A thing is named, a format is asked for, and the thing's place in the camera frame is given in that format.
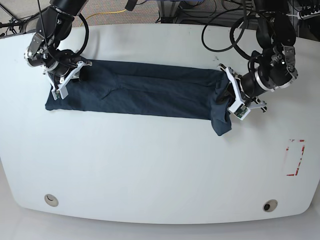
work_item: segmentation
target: floor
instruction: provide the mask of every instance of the floor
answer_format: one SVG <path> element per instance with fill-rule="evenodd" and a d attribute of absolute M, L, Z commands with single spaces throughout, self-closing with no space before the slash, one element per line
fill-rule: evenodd
<path fill-rule="evenodd" d="M 113 12 L 125 9 L 125 5 L 128 0 L 89 0 L 82 14 L 88 17 L 95 13 L 100 12 Z M 1 0 L 2 5 L 4 5 L 9 11 L 12 12 L 17 18 L 23 18 L 35 14 L 38 11 L 37 0 Z M 49 5 L 49 0 L 40 0 L 41 8 L 45 8 Z M 188 3 L 194 5 L 195 1 L 188 1 Z M 222 11 L 223 7 L 221 4 L 222 0 L 205 0 L 205 2 L 199 6 L 197 9 L 212 12 L 215 9 L 215 4 L 217 4 L 217 10 Z M 229 2 L 225 2 L 224 6 L 227 8 L 234 8 L 234 5 Z M 137 5 L 134 11 L 122 12 L 117 14 L 103 14 L 96 15 L 88 19 L 88 24 L 90 26 L 94 25 L 106 25 L 106 24 L 151 24 L 155 23 L 158 19 L 158 5 L 154 0 L 148 0 L 144 4 Z M 8 23 L 10 16 L 0 9 L 0 22 Z M 27 26 L 27 31 L 35 29 L 36 20 L 30 22 Z M 81 21 L 76 17 L 73 22 L 73 27 L 79 27 Z M 0 34 L 5 32 L 6 29 L 0 29 Z"/>

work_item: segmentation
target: black cable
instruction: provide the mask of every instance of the black cable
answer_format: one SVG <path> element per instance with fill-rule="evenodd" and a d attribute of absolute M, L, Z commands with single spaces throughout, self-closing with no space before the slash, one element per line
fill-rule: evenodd
<path fill-rule="evenodd" d="M 83 22 L 83 25 L 84 25 L 84 28 L 85 28 L 84 43 L 83 43 L 82 47 L 80 48 L 80 50 L 77 53 L 72 55 L 73 58 L 80 56 L 80 54 L 82 54 L 84 52 L 84 50 L 87 47 L 88 41 L 89 41 L 89 26 L 88 26 L 88 23 L 87 23 L 85 17 L 81 13 L 79 15 L 79 18 Z"/>
<path fill-rule="evenodd" d="M 195 23 L 200 24 L 200 25 L 206 25 L 206 24 L 207 24 L 206 22 L 201 22 L 201 20 L 193 20 L 193 19 L 183 19 L 183 20 L 180 22 L 180 24 L 184 24 L 184 23 L 182 23 L 182 22 L 185 22 L 185 21 L 195 22 Z M 218 24 L 218 23 L 210 24 L 210 26 L 218 26 L 218 27 L 227 28 L 227 26 L 221 25 L 221 24 Z"/>
<path fill-rule="evenodd" d="M 254 75 L 254 73 L 251 71 L 251 59 L 248 61 L 248 63 L 247 63 L 247 67 L 248 67 L 248 72 L 249 72 L 249 74 L 251 75 L 251 81 L 252 81 L 252 92 L 251 92 L 251 94 L 250 94 L 250 96 L 248 96 L 250 99 L 252 99 L 253 98 L 253 96 L 254 96 L 254 94 L 255 94 L 255 75 Z"/>
<path fill-rule="evenodd" d="M 229 10 L 229 9 L 225 6 L 225 2 L 238 5 L 237 9 L 239 9 L 239 8 L 241 8 L 241 7 L 243 6 L 243 4 L 240 3 L 240 2 L 236 2 L 236 1 L 232 1 L 232 0 L 221 0 L 221 5 L 222 5 L 222 7 L 223 7 L 225 10 Z M 246 6 L 247 8 L 251 8 L 251 9 L 252 9 L 252 3 L 251 3 L 251 4 L 250 4 L 250 3 L 246 3 L 245 6 Z"/>
<path fill-rule="evenodd" d="M 140 3 L 137 3 L 136 5 L 142 5 L 142 4 L 145 4 L 147 1 L 143 1 L 143 2 L 140 2 Z"/>
<path fill-rule="evenodd" d="M 45 7 L 44 9 L 41 10 L 41 13 L 43 13 L 45 10 L 47 10 L 48 6 Z M 35 14 L 31 15 L 26 21 L 29 22 L 33 19 L 36 19 L 36 18 L 39 18 L 40 13 L 39 12 L 36 12 Z"/>
<path fill-rule="evenodd" d="M 214 1 L 215 8 L 214 8 L 214 11 L 208 16 L 192 16 L 192 15 L 186 13 L 185 11 L 182 11 L 182 12 L 183 12 L 183 14 L 188 15 L 189 17 L 193 17 L 193 18 L 197 18 L 197 19 L 207 19 L 207 18 L 211 17 L 213 14 L 215 14 L 215 12 L 217 11 L 217 2 L 216 2 L 216 0 L 213 0 L 213 1 Z"/>
<path fill-rule="evenodd" d="M 262 12 L 257 12 L 257 11 L 255 11 L 255 10 L 251 10 L 251 12 L 254 12 L 254 13 L 258 14 L 260 17 L 266 19 L 266 21 L 268 22 L 270 28 L 271 28 L 272 31 L 273 31 L 273 34 L 276 34 L 273 25 L 272 25 L 271 22 L 266 18 L 266 16 L 263 15 Z M 256 16 L 254 16 L 254 15 L 248 15 L 248 16 L 247 16 L 247 19 L 248 19 L 248 21 L 250 21 L 250 20 L 258 20 L 258 18 L 257 18 Z M 240 26 L 240 24 L 241 24 L 243 21 L 244 21 L 244 18 L 241 17 L 240 19 L 238 19 L 238 20 L 232 25 L 232 27 L 231 27 L 231 29 L 230 29 L 229 38 L 230 38 L 230 41 L 231 41 L 232 44 L 235 42 L 235 36 L 234 36 L 235 30 L 236 30 L 236 28 L 238 28 L 238 27 Z M 246 54 L 237 44 L 234 46 L 234 49 L 235 49 L 244 59 L 249 60 L 249 59 L 251 58 L 251 56 L 249 56 L 248 54 Z"/>
<path fill-rule="evenodd" d="M 203 0 L 203 1 L 198 1 L 195 5 L 192 5 L 190 3 L 187 3 L 187 1 L 183 1 L 184 4 L 186 4 L 187 6 L 189 6 L 190 8 L 194 8 L 194 7 L 197 7 L 197 6 L 200 6 L 201 4 L 203 4 L 206 0 Z"/>
<path fill-rule="evenodd" d="M 157 24 L 157 23 L 160 22 L 160 18 L 161 18 L 160 11 L 158 11 L 158 13 L 159 13 L 159 17 L 158 17 L 158 19 L 154 22 L 155 24 Z"/>
<path fill-rule="evenodd" d="M 46 45 L 46 48 L 47 48 L 47 50 L 48 50 L 49 55 L 52 57 L 53 60 L 55 60 L 56 62 L 58 62 L 59 64 L 65 66 L 65 67 L 67 67 L 67 68 L 72 68 L 72 69 L 76 68 L 75 66 L 70 66 L 70 65 L 64 64 L 63 62 L 58 61 L 58 60 L 53 56 L 53 54 L 50 52 L 50 48 L 49 48 L 48 41 L 47 41 L 47 35 L 46 35 L 46 30 L 45 30 L 45 25 L 44 25 L 44 20 L 43 20 L 43 17 L 42 17 L 42 12 L 41 12 L 41 7 L 40 7 L 40 2 L 39 2 L 39 0 L 37 0 L 37 3 L 38 3 L 38 9 L 39 9 L 39 14 L 40 14 L 40 21 L 41 21 L 42 30 L 43 30 L 44 42 L 45 42 L 45 45 Z"/>
<path fill-rule="evenodd" d="M 300 11 L 297 10 L 297 9 L 293 6 L 293 4 L 291 3 L 291 0 L 288 0 L 288 3 L 291 5 L 291 7 L 293 7 L 294 10 L 296 10 L 298 13 L 300 13 Z"/>
<path fill-rule="evenodd" d="M 247 25 L 247 7 L 246 7 L 246 0 L 242 0 L 242 2 L 244 3 L 244 5 L 243 5 L 243 28 L 241 29 L 241 32 L 240 32 L 240 35 L 239 35 L 238 39 L 237 39 L 234 43 L 232 43 L 231 46 L 229 46 L 229 47 L 227 47 L 227 48 L 224 48 L 224 49 L 218 49 L 218 50 L 212 49 L 212 48 L 208 47 L 208 46 L 205 44 L 205 31 L 206 31 L 207 27 L 209 26 L 209 24 L 212 23 L 212 22 L 213 22 L 216 18 L 218 18 L 219 16 L 221 16 L 221 15 L 223 15 L 223 14 L 225 14 L 225 13 L 228 13 L 228 12 L 237 11 L 238 9 L 230 9 L 230 10 L 223 11 L 223 12 L 219 13 L 218 15 L 214 16 L 214 17 L 204 26 L 204 28 L 203 28 L 203 30 L 202 30 L 201 41 L 202 41 L 203 46 L 204 46 L 207 50 L 209 50 L 209 51 L 211 51 L 211 52 L 214 52 L 214 53 L 222 53 L 222 52 L 225 52 L 225 51 L 228 51 L 228 50 L 234 48 L 235 45 L 237 45 L 238 42 L 241 40 L 242 36 L 243 36 L 244 33 L 245 33 L 245 29 L 246 29 L 246 25 Z"/>
<path fill-rule="evenodd" d="M 27 18 L 30 18 L 30 17 L 32 17 L 32 16 L 33 16 L 33 15 L 24 16 L 24 17 L 21 17 L 21 18 L 19 18 L 19 19 L 17 19 L 17 20 L 27 19 Z"/>
<path fill-rule="evenodd" d="M 253 16 L 253 15 L 249 15 L 247 16 L 248 21 L 250 20 L 256 20 L 257 17 Z M 234 44 L 235 41 L 235 30 L 236 28 L 238 28 L 240 26 L 240 24 L 244 21 L 244 18 L 241 17 L 240 19 L 238 19 L 231 27 L 230 29 L 230 41 L 232 44 Z M 234 49 L 241 55 L 241 57 L 243 57 L 244 59 L 250 60 L 250 56 L 248 54 L 246 54 L 237 44 L 234 46 Z"/>

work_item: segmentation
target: cloth fold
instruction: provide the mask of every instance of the cloth fold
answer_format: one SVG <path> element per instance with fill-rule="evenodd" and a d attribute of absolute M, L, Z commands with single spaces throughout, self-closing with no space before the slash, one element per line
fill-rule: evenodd
<path fill-rule="evenodd" d="M 83 81 L 67 85 L 69 95 L 45 108 L 211 120 L 221 136 L 231 130 L 230 99 L 217 103 L 228 86 L 222 71 L 136 62 L 91 60 Z"/>

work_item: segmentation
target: power strip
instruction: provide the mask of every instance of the power strip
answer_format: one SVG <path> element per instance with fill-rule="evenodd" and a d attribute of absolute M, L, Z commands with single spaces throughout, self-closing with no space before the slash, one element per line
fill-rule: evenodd
<path fill-rule="evenodd" d="M 301 20 L 306 20 L 306 19 L 310 19 L 310 18 L 313 18 L 313 17 L 316 17 L 316 16 L 320 16 L 320 10 L 319 11 L 315 11 L 314 13 L 310 13 L 308 15 L 302 15 L 302 14 L 299 14 L 297 15 L 297 18 L 298 19 L 301 19 Z"/>
<path fill-rule="evenodd" d="M 302 10 L 300 11 L 300 13 L 298 13 L 297 18 L 306 20 L 306 19 L 313 18 L 317 15 L 320 15 L 319 3 L 317 5 L 311 5 L 311 6 L 302 5 Z"/>

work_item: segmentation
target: cable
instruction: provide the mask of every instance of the cable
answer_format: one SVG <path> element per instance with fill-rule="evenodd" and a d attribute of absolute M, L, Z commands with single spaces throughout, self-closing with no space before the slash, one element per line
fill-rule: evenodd
<path fill-rule="evenodd" d="M 159 17 L 158 17 L 158 19 L 154 22 L 155 24 L 157 24 L 157 23 L 160 22 L 161 15 L 160 15 L 160 11 L 158 11 L 158 12 L 159 12 Z"/>
<path fill-rule="evenodd" d="M 84 28 L 85 28 L 84 43 L 83 43 L 82 47 L 80 48 L 80 50 L 76 54 L 72 55 L 72 57 L 80 56 L 80 54 L 82 54 L 84 52 L 84 50 L 86 49 L 87 44 L 88 44 L 88 40 L 89 40 L 89 26 L 88 26 L 88 23 L 87 23 L 85 17 L 81 13 L 80 13 L 79 17 L 80 17 L 82 23 L 84 24 Z"/>
<path fill-rule="evenodd" d="M 256 16 L 253 16 L 253 15 L 249 15 L 247 16 L 247 20 L 250 21 L 250 20 L 256 20 L 257 17 Z M 235 41 L 235 30 L 236 28 L 238 28 L 240 26 L 240 24 L 242 24 L 244 22 L 244 18 L 241 17 L 240 19 L 238 19 L 231 27 L 230 29 L 230 41 L 232 44 L 234 44 L 236 41 Z M 244 59 L 247 59 L 247 60 L 250 60 L 250 56 L 248 54 L 246 54 L 237 44 L 234 46 L 234 49 L 241 55 L 241 57 L 243 57 Z"/>
<path fill-rule="evenodd" d="M 14 28 L 11 29 L 11 32 L 12 32 L 13 34 L 17 34 L 17 31 L 16 31 Z"/>
<path fill-rule="evenodd" d="M 200 24 L 200 25 L 205 25 L 205 24 L 207 24 L 206 22 L 200 22 L 200 21 L 203 21 L 203 20 L 192 20 L 192 19 L 183 19 L 179 24 L 184 24 L 184 23 L 182 23 L 182 22 L 186 22 L 186 21 L 195 22 L 195 23 Z M 210 26 L 218 26 L 218 27 L 225 27 L 225 28 L 227 28 L 227 26 L 221 25 L 221 24 L 218 24 L 218 23 L 210 24 Z"/>
<path fill-rule="evenodd" d="M 48 6 L 45 7 L 44 9 L 42 9 L 41 12 L 43 13 L 45 10 L 47 10 L 47 8 L 48 8 Z M 29 21 L 31 21 L 31 20 L 33 20 L 33 19 L 35 19 L 35 18 L 38 18 L 38 15 L 39 15 L 39 12 L 31 15 L 31 16 L 30 16 L 27 20 L 25 20 L 25 21 L 26 21 L 26 22 L 29 22 Z"/>
<path fill-rule="evenodd" d="M 6 31 L 4 33 L 5 36 L 8 36 L 8 30 L 9 30 L 9 27 L 6 29 Z"/>
<path fill-rule="evenodd" d="M 233 0 L 221 0 L 221 5 L 225 10 L 229 10 L 226 6 L 225 6 L 225 2 L 231 3 L 231 4 L 236 4 L 238 5 L 237 9 L 241 8 L 243 6 L 243 3 L 241 2 L 236 2 Z M 247 8 L 251 8 L 252 9 L 252 2 L 251 3 L 246 3 L 245 6 Z"/>
<path fill-rule="evenodd" d="M 262 12 L 257 12 L 257 11 L 255 11 L 255 10 L 251 10 L 251 12 L 254 12 L 254 13 L 258 14 L 260 17 L 264 18 L 264 19 L 267 21 L 267 23 L 269 24 L 270 28 L 272 29 L 273 34 L 276 34 L 273 25 L 272 25 L 272 24 L 270 23 L 270 21 L 266 18 L 266 16 L 263 15 Z M 250 21 L 250 20 L 257 20 L 258 18 L 257 18 L 255 15 L 248 15 L 248 16 L 247 16 L 247 19 L 248 19 L 248 21 Z M 240 19 L 238 19 L 238 20 L 232 25 L 232 27 L 231 27 L 231 29 L 230 29 L 230 34 L 229 34 L 230 41 L 231 41 L 232 44 L 235 43 L 235 36 L 234 36 L 235 30 L 236 30 L 236 28 L 239 28 L 240 24 L 243 23 L 243 22 L 244 22 L 244 18 L 241 17 Z M 235 49 L 244 59 L 249 60 L 249 59 L 251 58 L 251 57 L 250 57 L 248 54 L 246 54 L 237 44 L 234 46 L 234 49 Z"/>
<path fill-rule="evenodd" d="M 17 19 L 17 20 L 27 19 L 27 18 L 30 18 L 30 17 L 32 17 L 32 16 L 33 16 L 33 15 L 24 16 L 24 17 L 21 17 L 21 18 L 19 18 L 19 19 Z"/>
<path fill-rule="evenodd" d="M 143 2 L 140 2 L 140 3 L 137 3 L 136 5 L 142 5 L 142 4 L 145 4 L 147 1 L 143 1 Z"/>
<path fill-rule="evenodd" d="M 95 13 L 95 14 L 92 14 L 90 16 L 88 16 L 85 20 L 88 20 L 89 18 L 95 16 L 95 15 L 103 15 L 103 14 L 119 14 L 119 13 L 123 13 L 127 11 L 126 9 L 124 10 L 121 10 L 121 11 L 109 11 L 109 12 L 98 12 L 98 13 Z"/>
<path fill-rule="evenodd" d="M 203 1 L 198 1 L 195 5 L 192 5 L 190 3 L 187 3 L 187 1 L 183 1 L 184 4 L 186 4 L 187 6 L 189 6 L 190 8 L 194 8 L 194 7 L 197 7 L 201 4 L 203 4 L 206 0 L 203 0 Z"/>
<path fill-rule="evenodd" d="M 208 47 L 208 46 L 205 44 L 205 31 L 206 31 L 207 27 L 209 26 L 209 24 L 210 24 L 211 22 L 213 22 L 213 21 L 214 21 L 216 18 L 218 18 L 219 16 L 221 16 L 221 15 L 223 15 L 223 14 L 225 14 L 225 13 L 228 13 L 228 12 L 237 11 L 238 9 L 230 9 L 230 10 L 223 11 L 223 12 L 219 13 L 218 15 L 214 16 L 214 17 L 204 26 L 204 28 L 203 28 L 203 30 L 202 30 L 201 41 L 202 41 L 203 46 L 204 46 L 207 50 L 209 50 L 209 51 L 211 51 L 211 52 L 214 52 L 214 53 L 222 53 L 222 52 L 225 52 L 225 51 L 228 51 L 228 50 L 234 48 L 234 47 L 238 44 L 238 42 L 241 40 L 243 34 L 245 33 L 245 29 L 246 29 L 246 25 L 247 25 L 247 7 L 246 7 L 246 0 L 242 0 L 242 2 L 244 3 L 244 4 L 243 4 L 243 21 L 244 21 L 244 24 L 243 24 L 243 28 L 241 29 L 241 32 L 240 32 L 240 35 L 239 35 L 238 39 L 237 39 L 231 46 L 229 46 L 229 47 L 227 47 L 227 48 L 224 48 L 224 49 L 218 49 L 218 50 L 212 49 L 212 48 Z"/>
<path fill-rule="evenodd" d="M 297 9 L 294 7 L 294 5 L 291 3 L 291 0 L 288 0 L 288 3 L 291 5 L 291 7 L 293 7 L 294 10 L 296 10 L 298 13 L 300 13 L 300 11 L 297 10 Z"/>
<path fill-rule="evenodd" d="M 242 24 L 244 24 L 244 22 L 242 22 L 237 28 L 238 28 L 238 29 L 241 28 Z"/>
<path fill-rule="evenodd" d="M 183 14 L 188 15 L 189 17 L 193 17 L 193 18 L 197 18 L 197 19 L 207 19 L 207 18 L 211 17 L 213 14 L 215 14 L 215 12 L 217 11 L 217 2 L 216 2 L 216 0 L 213 0 L 213 1 L 214 1 L 215 8 L 214 8 L 214 11 L 209 16 L 192 16 L 184 11 L 182 11 L 182 12 L 183 12 Z"/>

